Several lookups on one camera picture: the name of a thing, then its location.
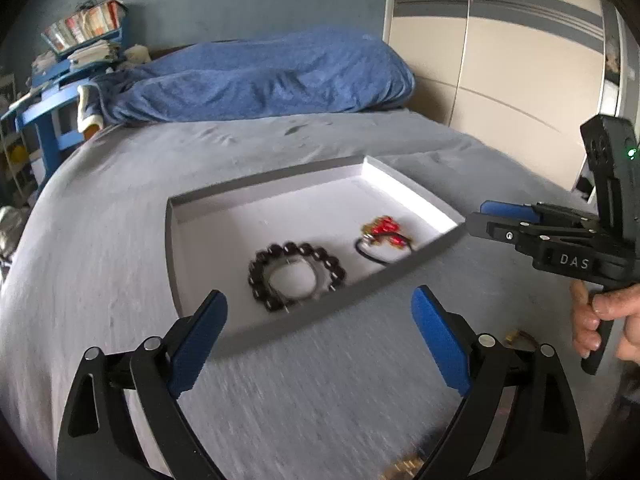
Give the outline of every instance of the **black cord bracelet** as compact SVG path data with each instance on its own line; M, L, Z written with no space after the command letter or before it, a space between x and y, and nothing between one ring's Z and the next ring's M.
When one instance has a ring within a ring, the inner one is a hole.
M371 235L367 235L367 238L358 238L353 247L356 249L356 252L362 256L363 258L366 258L367 260L369 260L370 262L374 262L376 264L380 264L382 266L389 266L391 265L392 262L387 262L385 260L381 260L380 258L377 258L375 256L371 256L371 254L365 252L361 245L363 243L366 243L368 240L378 240L379 238L391 238L391 237L396 237L396 238L400 238L407 246L407 248L413 253L414 252L414 248L411 245L411 239L401 235L400 233L377 233L377 234L371 234Z
M282 246L271 244L266 250L255 253L255 260L249 262L249 277L247 278L254 298L256 301L261 301L269 312L275 312L284 306L291 306L314 296L320 286L316 268L307 261L316 274L316 288L310 294L304 298L288 298L285 294L276 290L269 283L268 278L265 279L265 270L273 272L272 264L282 258L306 258L307 260L313 259L316 262L321 262L322 266L329 272L331 283L327 288L331 292L343 286L347 277L347 272L340 266L340 260L327 253L325 248L313 248L311 244L306 242L300 245L296 245L293 242L285 242Z

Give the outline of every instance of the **bracelet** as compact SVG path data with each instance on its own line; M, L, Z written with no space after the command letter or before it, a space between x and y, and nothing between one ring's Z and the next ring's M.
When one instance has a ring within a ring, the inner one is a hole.
M391 265L391 262L372 256L364 251L362 249L363 244L367 246L379 245L381 241L386 239L393 247L398 249L407 248L412 253L414 252L414 248L411 245L411 238L399 233L400 225L391 216L380 216L372 223L364 224L360 231L362 232L362 237L358 238L353 246L360 256L370 262L385 267Z
M315 296L321 282L318 279L318 272L310 260L321 262L329 272L331 279L331 283L327 287L329 291L335 292L344 285L347 272L340 266L340 260L331 256L324 248L313 248L311 244L306 242L300 245L293 242L285 242L282 246L271 244L266 250L255 253L255 260L249 262L247 281L252 288L254 298L261 301L269 312L275 312L285 306L291 306ZM315 275L316 286L311 293L304 296L287 296L271 284L271 275L282 266L298 261L304 261L311 267Z

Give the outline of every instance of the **black handle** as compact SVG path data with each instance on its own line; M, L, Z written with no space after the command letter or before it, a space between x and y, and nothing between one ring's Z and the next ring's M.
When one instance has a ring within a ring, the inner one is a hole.
M583 359L580 363L582 366L582 370L587 372L589 375L595 375L598 371L598 366L600 366L600 361L602 361L602 356L604 355L604 349L607 346L607 342L609 341L609 336L611 335L611 329L613 327L613 321L601 321L598 325L598 329L596 332L600 334L602 341L597 350L592 350L589 354L589 357Z

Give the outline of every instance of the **gray bed sheet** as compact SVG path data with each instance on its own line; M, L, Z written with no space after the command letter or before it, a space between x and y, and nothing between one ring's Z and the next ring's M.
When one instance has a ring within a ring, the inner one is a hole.
M45 188L0 298L0 409L46 474L54 477L60 419L82 352L133 349L177 317L164 257L167 198L360 153L380 157L463 215L487 199L573 200L472 137L407 110L101 133ZM478 332L502 337L518 327L555 345L590 445L620 365L604 363L597 378L580 371L567 279L533 270L511 246L463 235L414 272L303 330L210 359L179 403L222 472L376 478L446 427L460 397L444 385L412 321L410 296L422 283ZM166 471L139 406L130 404L151 465Z

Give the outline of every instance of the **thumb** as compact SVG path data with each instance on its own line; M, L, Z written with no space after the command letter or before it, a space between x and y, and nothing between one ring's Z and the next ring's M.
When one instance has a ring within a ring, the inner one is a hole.
M640 285L597 294L593 297L591 306L597 316L603 320L640 314Z

